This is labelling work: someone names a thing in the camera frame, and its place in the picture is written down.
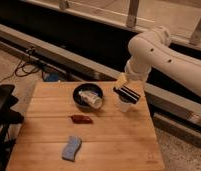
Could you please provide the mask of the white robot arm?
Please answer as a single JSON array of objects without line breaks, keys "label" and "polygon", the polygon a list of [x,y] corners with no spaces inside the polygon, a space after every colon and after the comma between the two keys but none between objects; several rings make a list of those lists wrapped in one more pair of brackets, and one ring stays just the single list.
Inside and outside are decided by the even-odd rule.
[{"label": "white robot arm", "polygon": [[155,27],[132,37],[128,43],[131,57],[123,75],[127,80],[145,83],[155,68],[201,97],[201,60],[170,49],[170,44],[166,27]]}]

